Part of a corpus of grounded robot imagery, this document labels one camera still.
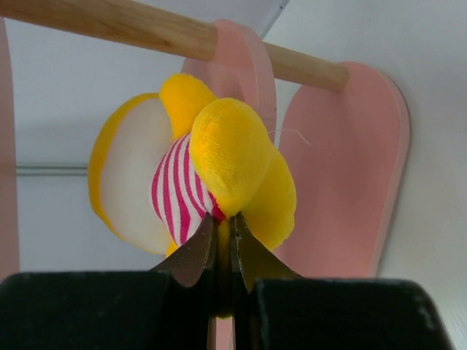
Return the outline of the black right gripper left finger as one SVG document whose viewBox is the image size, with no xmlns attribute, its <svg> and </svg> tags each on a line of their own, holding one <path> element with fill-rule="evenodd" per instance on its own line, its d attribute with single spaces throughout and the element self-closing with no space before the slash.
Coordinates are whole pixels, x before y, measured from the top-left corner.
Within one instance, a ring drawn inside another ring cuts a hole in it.
<svg viewBox="0 0 467 350">
<path fill-rule="evenodd" d="M 213 349 L 217 224 L 148 271 L 16 273 L 1 283 L 3 349 Z"/>
</svg>

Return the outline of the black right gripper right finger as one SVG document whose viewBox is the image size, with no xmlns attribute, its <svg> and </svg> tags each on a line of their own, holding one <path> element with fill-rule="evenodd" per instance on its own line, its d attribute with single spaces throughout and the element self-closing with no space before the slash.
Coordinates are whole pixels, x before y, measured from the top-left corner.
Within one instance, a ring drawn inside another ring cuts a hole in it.
<svg viewBox="0 0 467 350">
<path fill-rule="evenodd" d="M 451 349 L 428 293 L 407 280 L 307 279 L 230 221 L 236 349 Z"/>
</svg>

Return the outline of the yellow plush toy striped shirt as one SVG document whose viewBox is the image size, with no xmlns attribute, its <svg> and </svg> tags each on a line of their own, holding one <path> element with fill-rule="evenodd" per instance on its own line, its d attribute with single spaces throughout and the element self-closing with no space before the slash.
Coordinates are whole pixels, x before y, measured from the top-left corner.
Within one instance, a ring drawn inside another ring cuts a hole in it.
<svg viewBox="0 0 467 350">
<path fill-rule="evenodd" d="M 232 217 L 269 250 L 295 224 L 293 177 L 258 113 L 189 74 L 110 115 L 88 161 L 88 194 L 113 234 L 153 254 L 172 254 L 213 217 L 222 271 Z"/>
</svg>

